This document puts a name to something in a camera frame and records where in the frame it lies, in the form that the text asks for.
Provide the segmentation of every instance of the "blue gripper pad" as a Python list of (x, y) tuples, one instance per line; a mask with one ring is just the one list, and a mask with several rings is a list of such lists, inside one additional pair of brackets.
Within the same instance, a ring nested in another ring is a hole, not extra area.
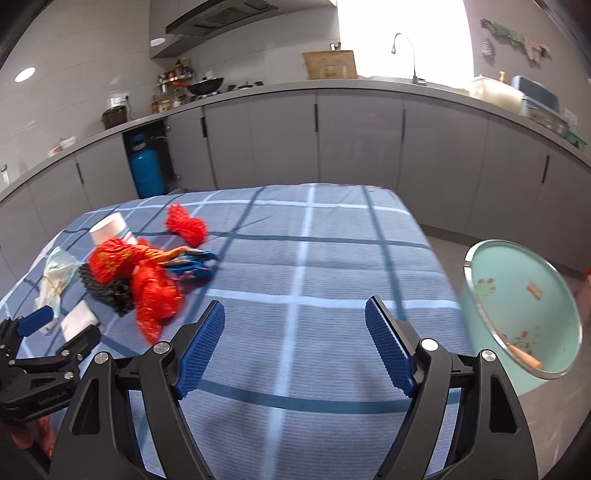
[(31, 313), (29, 316), (23, 318), (18, 325), (17, 332), (22, 337), (28, 337), (52, 320), (53, 309), (49, 305), (45, 305), (39, 310)]
[(178, 365), (175, 388), (181, 398), (197, 388), (226, 326), (226, 312), (218, 303), (195, 334)]
[(410, 397), (417, 386), (413, 360), (372, 299), (365, 303), (365, 324), (392, 384)]

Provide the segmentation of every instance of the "teal bowl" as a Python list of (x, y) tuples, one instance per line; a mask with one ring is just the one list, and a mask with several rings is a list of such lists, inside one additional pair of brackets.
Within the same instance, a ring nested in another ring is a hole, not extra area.
[[(565, 375), (576, 359), (583, 331), (566, 283), (539, 255), (503, 240), (485, 240), (466, 254), (460, 292), (475, 352), (493, 350), (518, 395)], [(542, 363), (532, 367), (510, 343)]]

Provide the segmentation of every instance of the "window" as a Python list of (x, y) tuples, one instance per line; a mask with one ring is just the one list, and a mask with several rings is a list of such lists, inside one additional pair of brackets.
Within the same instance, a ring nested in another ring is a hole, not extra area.
[(474, 76), (472, 41), (462, 0), (338, 0), (343, 50), (353, 50), (364, 77), (412, 78), (413, 42), (417, 76), (430, 83), (465, 87)]

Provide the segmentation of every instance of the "blue checkered tablecloth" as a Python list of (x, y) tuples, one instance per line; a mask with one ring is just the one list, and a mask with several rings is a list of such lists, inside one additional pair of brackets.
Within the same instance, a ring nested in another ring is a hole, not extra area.
[[(93, 248), (89, 228), (113, 212), (157, 247), (183, 245), (164, 227), (173, 202), (206, 221), (204, 248), (223, 259), (214, 281), (186, 295), (163, 331), (169, 340), (210, 300), (226, 308), (226, 329), (199, 389), (181, 402), (216, 479), (373, 478), (409, 401), (392, 386), (365, 327), (365, 301), (379, 295), (419, 335), (472, 353), (447, 277), (413, 217), (388, 190), (268, 186), (153, 197), (89, 212), (44, 249), (0, 303), (2, 314), (31, 313), (47, 254), (61, 245), (86, 261)], [(79, 280), (63, 294), (61, 313), (81, 299), (104, 328), (95, 352), (119, 357), (148, 348), (133, 312), (119, 318)], [(35, 333), (20, 355), (48, 355), (63, 343), (59, 328), (50, 336)], [(430, 472), (445, 461), (457, 401), (452, 392)], [(132, 409), (146, 467), (163, 475), (138, 392), (132, 392)]]

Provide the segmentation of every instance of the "metal screw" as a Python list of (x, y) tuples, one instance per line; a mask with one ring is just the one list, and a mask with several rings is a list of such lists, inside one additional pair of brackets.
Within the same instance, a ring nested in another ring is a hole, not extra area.
[(434, 352), (435, 350), (437, 350), (437, 348), (439, 348), (439, 344), (432, 338), (425, 338), (424, 340), (422, 340), (421, 346), (429, 352)]
[(158, 342), (154, 345), (154, 353), (161, 355), (170, 350), (170, 345), (167, 342)]
[(104, 364), (109, 359), (107, 352), (99, 352), (95, 355), (95, 363)]
[(492, 350), (483, 350), (482, 358), (487, 362), (494, 362), (496, 360), (496, 355)]

